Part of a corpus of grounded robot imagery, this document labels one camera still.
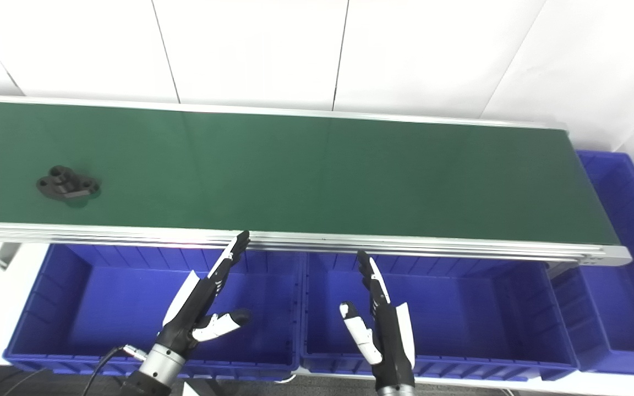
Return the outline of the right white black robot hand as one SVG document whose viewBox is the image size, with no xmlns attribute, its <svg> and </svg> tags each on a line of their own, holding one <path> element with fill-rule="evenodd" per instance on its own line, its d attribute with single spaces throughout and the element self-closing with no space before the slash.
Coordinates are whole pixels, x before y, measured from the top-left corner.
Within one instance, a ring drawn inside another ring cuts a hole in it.
<svg viewBox="0 0 634 396">
<path fill-rule="evenodd" d="M 343 301 L 340 314 L 350 336 L 375 378 L 378 395 L 414 395 L 416 353 L 408 304 L 392 303 L 374 258 L 357 251 L 362 284 L 368 291 L 369 311 L 375 328 L 367 327 L 356 306 Z"/>
</svg>

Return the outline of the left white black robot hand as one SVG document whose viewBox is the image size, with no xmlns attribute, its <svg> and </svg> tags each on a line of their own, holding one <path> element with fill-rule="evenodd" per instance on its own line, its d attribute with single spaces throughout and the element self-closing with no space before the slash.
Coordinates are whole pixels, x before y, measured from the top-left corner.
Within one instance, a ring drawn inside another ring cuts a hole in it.
<svg viewBox="0 0 634 396">
<path fill-rule="evenodd" d="M 224 248 L 206 277 L 199 278 L 194 271 L 187 276 L 155 341 L 167 354 L 188 358 L 198 343 L 214 340 L 249 323 L 251 313 L 247 309 L 208 314 L 249 242 L 249 231 L 242 231 Z"/>
</svg>

